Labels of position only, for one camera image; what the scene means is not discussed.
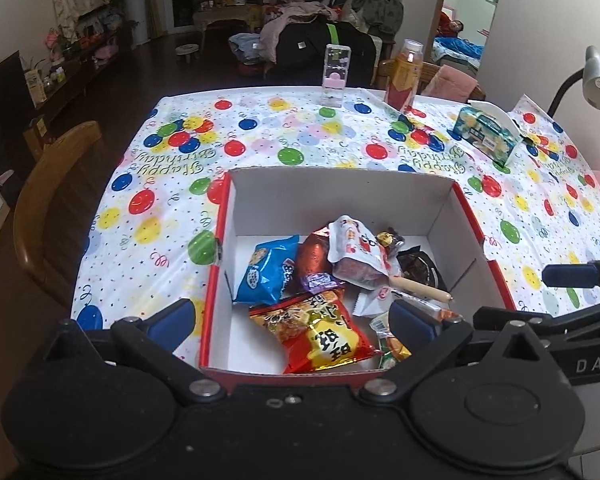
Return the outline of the cream stick snack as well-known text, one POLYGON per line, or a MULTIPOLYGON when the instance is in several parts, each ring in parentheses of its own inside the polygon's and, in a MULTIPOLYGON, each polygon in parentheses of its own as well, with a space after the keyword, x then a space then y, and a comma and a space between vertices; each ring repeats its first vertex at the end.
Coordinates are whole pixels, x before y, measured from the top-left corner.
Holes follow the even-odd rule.
POLYGON ((449 304, 453 300, 449 292, 409 280, 408 278, 402 278, 402 276, 389 276, 388 283, 392 288, 399 289, 401 292, 430 298, 444 304, 449 304))

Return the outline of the black snack packet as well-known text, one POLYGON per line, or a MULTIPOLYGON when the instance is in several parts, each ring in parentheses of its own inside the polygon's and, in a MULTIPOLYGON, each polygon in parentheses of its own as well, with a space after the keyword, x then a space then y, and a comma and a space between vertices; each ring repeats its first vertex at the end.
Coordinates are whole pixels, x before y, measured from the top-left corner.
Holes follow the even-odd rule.
POLYGON ((420 246, 414 246, 396 255, 401 275, 417 283, 427 285, 446 292, 448 288, 442 275, 426 252, 420 246))

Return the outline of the white red snack pouch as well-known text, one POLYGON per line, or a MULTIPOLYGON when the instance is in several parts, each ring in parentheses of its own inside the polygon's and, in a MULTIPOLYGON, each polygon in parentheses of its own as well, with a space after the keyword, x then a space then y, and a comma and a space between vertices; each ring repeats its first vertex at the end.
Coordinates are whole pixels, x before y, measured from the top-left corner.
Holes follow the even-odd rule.
POLYGON ((367 290, 389 284, 392 271, 389 256, 362 221, 343 214, 327 227, 328 260, 337 280, 367 290))

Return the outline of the yellow triangular snack packet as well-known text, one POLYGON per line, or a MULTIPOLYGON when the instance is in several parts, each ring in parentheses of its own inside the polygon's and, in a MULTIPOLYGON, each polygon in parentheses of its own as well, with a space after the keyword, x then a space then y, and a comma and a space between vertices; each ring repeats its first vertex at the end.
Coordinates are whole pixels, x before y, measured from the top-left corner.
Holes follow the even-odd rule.
POLYGON ((385 248, 388 255, 397 252, 404 244, 404 237, 393 228, 385 229, 376 235, 377 243, 385 248))

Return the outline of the red yellow chips bag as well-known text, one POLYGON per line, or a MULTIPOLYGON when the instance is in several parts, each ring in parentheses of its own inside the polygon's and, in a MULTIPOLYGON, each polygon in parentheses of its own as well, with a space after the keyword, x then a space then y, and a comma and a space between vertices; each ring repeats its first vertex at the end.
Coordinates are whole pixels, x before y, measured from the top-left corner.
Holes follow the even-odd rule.
POLYGON ((353 322, 342 287, 314 295, 307 292, 275 306, 252 308, 249 317, 285 348, 286 375, 324 372, 378 355, 353 322))

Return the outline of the purple candy packet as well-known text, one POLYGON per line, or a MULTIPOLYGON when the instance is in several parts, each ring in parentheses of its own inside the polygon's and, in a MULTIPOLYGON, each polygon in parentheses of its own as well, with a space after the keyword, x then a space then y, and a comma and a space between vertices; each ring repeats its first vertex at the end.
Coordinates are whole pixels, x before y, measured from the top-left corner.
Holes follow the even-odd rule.
POLYGON ((342 283, 328 272, 314 272, 303 275, 300 278, 300 285, 308 294, 317 295, 337 289, 342 286, 342 283))

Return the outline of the blue cookie packet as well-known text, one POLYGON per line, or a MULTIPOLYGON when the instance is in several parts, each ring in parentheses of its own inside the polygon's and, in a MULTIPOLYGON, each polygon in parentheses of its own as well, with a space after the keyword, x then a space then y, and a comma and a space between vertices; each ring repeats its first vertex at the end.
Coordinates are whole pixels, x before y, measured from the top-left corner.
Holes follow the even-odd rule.
POLYGON ((299 244, 298 234, 257 244, 242 274, 234 303, 248 307, 278 304, 294 277, 299 244))

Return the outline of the copper foil snack bag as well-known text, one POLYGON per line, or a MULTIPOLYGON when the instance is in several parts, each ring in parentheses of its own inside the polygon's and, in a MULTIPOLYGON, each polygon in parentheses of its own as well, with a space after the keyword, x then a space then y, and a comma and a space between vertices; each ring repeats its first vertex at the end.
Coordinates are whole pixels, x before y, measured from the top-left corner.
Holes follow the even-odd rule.
POLYGON ((303 275, 314 272, 332 274, 332 264, 328 260, 329 230, 327 226, 311 233, 298 247, 296 275, 298 285, 303 275))

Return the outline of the red white cardboard box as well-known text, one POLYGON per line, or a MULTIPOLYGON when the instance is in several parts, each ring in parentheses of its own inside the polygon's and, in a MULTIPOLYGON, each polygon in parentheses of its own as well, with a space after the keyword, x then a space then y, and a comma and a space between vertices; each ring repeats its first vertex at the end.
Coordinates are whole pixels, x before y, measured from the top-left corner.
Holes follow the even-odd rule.
POLYGON ((433 174, 234 170, 216 237, 199 365, 227 387, 359 386, 446 316, 514 304, 462 189, 433 174))

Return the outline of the balloon birthday tablecloth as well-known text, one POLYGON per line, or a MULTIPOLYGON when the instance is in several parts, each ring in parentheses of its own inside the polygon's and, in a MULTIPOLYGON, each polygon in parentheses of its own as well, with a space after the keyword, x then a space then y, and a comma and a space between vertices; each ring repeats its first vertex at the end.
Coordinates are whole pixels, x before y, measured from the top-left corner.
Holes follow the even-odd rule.
POLYGON ((421 172, 454 179, 516 306, 565 314, 598 304, 600 289, 541 282, 549 263, 600 259, 600 180, 557 122, 521 98, 528 136, 505 166, 451 130, 460 109, 420 98, 405 115, 366 90, 328 110, 309 87, 166 96, 131 140, 100 200, 72 316, 86 328, 144 318, 169 301, 201 304, 222 177, 242 167, 421 172))

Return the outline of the wooden chair left side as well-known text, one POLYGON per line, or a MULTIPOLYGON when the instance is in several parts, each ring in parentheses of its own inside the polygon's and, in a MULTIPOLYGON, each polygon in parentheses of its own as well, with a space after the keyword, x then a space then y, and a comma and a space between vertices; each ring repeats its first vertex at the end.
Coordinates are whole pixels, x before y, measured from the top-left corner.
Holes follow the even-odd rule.
POLYGON ((21 269, 61 306, 76 276, 106 176, 99 124, 82 122, 46 148, 19 194, 14 244, 21 269))

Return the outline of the teal tissue pack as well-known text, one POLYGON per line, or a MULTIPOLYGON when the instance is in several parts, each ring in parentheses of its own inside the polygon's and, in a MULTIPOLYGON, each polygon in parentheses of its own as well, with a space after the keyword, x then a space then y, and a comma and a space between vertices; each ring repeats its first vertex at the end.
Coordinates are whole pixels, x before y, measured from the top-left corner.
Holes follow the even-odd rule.
POLYGON ((521 141, 513 119, 487 102, 476 101, 463 106, 450 133, 455 140, 466 141, 500 166, 508 164, 521 141))

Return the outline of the grey desk lamp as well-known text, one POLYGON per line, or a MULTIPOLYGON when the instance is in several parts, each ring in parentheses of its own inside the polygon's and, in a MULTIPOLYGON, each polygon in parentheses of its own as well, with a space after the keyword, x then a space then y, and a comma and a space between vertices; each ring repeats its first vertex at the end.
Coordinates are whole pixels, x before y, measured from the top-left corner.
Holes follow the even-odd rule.
POLYGON ((547 115, 554 117, 568 90, 580 82, 582 96, 596 110, 600 110, 600 51, 594 46, 585 50, 585 62, 580 70, 569 76, 558 88, 550 102, 547 115))

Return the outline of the clear pink square bottle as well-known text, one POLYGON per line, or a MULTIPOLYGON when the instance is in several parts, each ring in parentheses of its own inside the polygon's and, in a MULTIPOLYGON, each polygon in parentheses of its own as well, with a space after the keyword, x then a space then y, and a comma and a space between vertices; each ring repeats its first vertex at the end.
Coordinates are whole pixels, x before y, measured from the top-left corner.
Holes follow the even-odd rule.
POLYGON ((351 49, 340 44, 328 44, 325 49, 321 103, 328 107, 342 105, 347 85, 351 49))

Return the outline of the black bag with green stripe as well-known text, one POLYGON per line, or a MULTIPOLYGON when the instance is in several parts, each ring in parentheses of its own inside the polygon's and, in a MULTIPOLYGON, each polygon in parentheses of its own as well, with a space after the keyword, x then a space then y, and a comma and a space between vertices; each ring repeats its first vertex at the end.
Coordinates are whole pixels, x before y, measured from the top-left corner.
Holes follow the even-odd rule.
MULTIPOLYGON (((347 86, 368 88, 373 81, 376 46, 369 34, 346 22, 332 24, 338 44, 351 49, 347 86)), ((278 86, 320 86, 326 48, 332 43, 329 24, 288 24, 278 37, 276 63, 266 79, 278 86)))

